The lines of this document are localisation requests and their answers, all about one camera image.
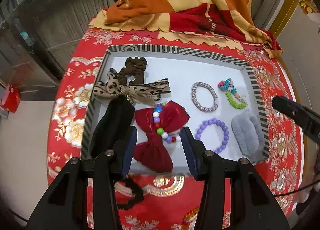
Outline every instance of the gray fluffy hair tie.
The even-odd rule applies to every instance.
[[[262,152],[264,137],[260,121],[250,110],[233,117],[231,127],[242,154],[250,157]]]

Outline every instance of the screw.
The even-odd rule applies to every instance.
[[[241,159],[240,159],[240,162],[241,162],[243,165],[249,164],[249,160],[246,159],[246,158],[241,158]]]
[[[76,164],[78,161],[79,161],[78,157],[73,157],[73,158],[70,159],[70,163],[71,164]]]
[[[213,156],[213,155],[214,155],[214,152],[213,152],[213,151],[211,151],[211,150],[206,150],[206,151],[204,151],[204,154],[205,154],[206,156],[211,157],[211,156]]]
[[[114,153],[115,153],[114,150],[106,150],[106,152],[105,152],[105,154],[106,154],[107,156],[112,156]]]

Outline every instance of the colorful beaded bracelet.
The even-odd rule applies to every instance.
[[[165,106],[166,103],[160,103],[156,105],[155,111],[153,112],[152,116],[153,116],[153,122],[154,122],[154,127],[157,131],[157,134],[161,136],[162,139],[164,139],[167,143],[174,143],[176,142],[177,138],[179,138],[180,136],[170,136],[168,135],[167,132],[164,131],[163,128],[161,128],[160,126],[160,118],[159,118],[159,114],[162,111],[162,107]]]
[[[218,83],[218,88],[221,91],[226,91],[226,96],[227,99],[230,103],[231,106],[233,106],[235,109],[244,109],[247,107],[247,103],[246,101],[237,93],[237,89],[234,87],[233,85],[233,81],[231,80],[231,78],[228,78],[226,81],[221,81],[220,83]],[[233,97],[232,94],[234,95],[234,97],[236,99],[238,99],[238,101],[240,103],[237,103]]]
[[[202,123],[202,125],[199,127],[199,129],[197,129],[197,133],[196,133],[195,138],[197,140],[200,140],[201,133],[205,130],[205,128],[208,125],[212,125],[212,124],[215,124],[216,126],[220,126],[223,130],[224,138],[223,138],[222,144],[220,147],[218,147],[216,150],[214,150],[215,153],[220,154],[227,147],[228,140],[229,140],[228,126],[226,126],[224,122],[221,122],[220,120],[217,120],[217,119],[211,119],[211,120],[204,121]]]

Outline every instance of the white tray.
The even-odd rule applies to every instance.
[[[196,129],[204,120],[216,118],[224,121],[230,132],[230,140],[227,148],[220,154],[220,156],[226,159],[237,161],[244,155],[241,153],[238,143],[232,132],[231,120],[234,116],[242,113],[244,110],[234,109],[229,104],[225,93],[221,92],[217,87],[217,84],[221,80],[226,80],[231,77],[234,81],[235,87],[237,88],[237,92],[240,95],[246,96],[246,101],[248,103],[247,108],[249,108],[256,116],[260,117],[261,125],[265,133],[266,147],[264,152],[259,153],[258,158],[260,160],[265,160],[268,157],[268,125],[267,120],[265,119],[265,110],[255,76],[252,72],[252,68],[246,61],[222,54],[181,47],[168,46],[167,51],[171,49],[169,52],[172,53],[162,53],[164,49],[160,49],[159,47],[164,48],[165,46],[136,46],[142,47],[143,50],[145,49],[145,46],[148,46],[149,50],[136,52],[137,48],[135,48],[135,52],[132,52],[131,50],[128,51],[128,49],[132,49],[132,46],[125,47],[125,45],[113,46],[109,48],[113,52],[107,52],[105,60],[100,68],[97,81],[101,80],[106,83],[107,72],[109,69],[112,67],[119,72],[121,68],[125,66],[124,63],[128,57],[144,57],[148,62],[147,69],[144,72],[145,83],[151,83],[163,78],[167,78],[170,83],[171,93],[163,94],[159,102],[172,100],[185,107],[190,116],[190,119],[185,126],[188,126],[194,135]],[[186,55],[186,53],[193,53],[193,55],[200,54],[201,57]],[[191,87],[196,82],[204,82],[214,88],[219,99],[219,107],[216,111],[212,113],[204,113],[198,110],[193,104],[190,96]],[[202,106],[212,106],[213,98],[208,90],[204,88],[198,88],[196,95]],[[90,111],[87,112],[87,116],[88,119],[91,120],[88,124],[91,124],[91,126],[90,128],[85,126],[85,130],[90,130],[88,131],[90,136],[89,138],[84,137],[85,139],[83,140],[83,146],[88,146],[94,128],[98,121],[105,114],[109,102],[110,101],[105,101],[101,103],[96,100],[94,101],[93,106],[88,109]],[[134,107],[136,110],[138,110],[142,108],[148,108],[150,106],[136,103]],[[138,130],[137,143],[146,141],[146,134],[138,127],[135,121],[133,122],[133,125]],[[214,150],[221,145],[223,140],[223,131],[217,126],[207,127],[201,135],[201,140],[207,149]],[[189,169],[181,142],[177,142],[176,144],[167,144],[164,141],[164,146],[167,148],[173,161],[172,174],[188,174]],[[86,149],[86,147],[82,148],[82,158],[89,158],[88,154],[85,153]],[[135,159],[132,159],[130,172],[139,174],[154,174],[154,172],[143,166]]]

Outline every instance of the orange blanket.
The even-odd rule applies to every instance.
[[[263,43],[270,57],[283,51],[271,33],[253,25],[251,0],[118,0],[102,9],[89,25],[116,31],[220,34]]]

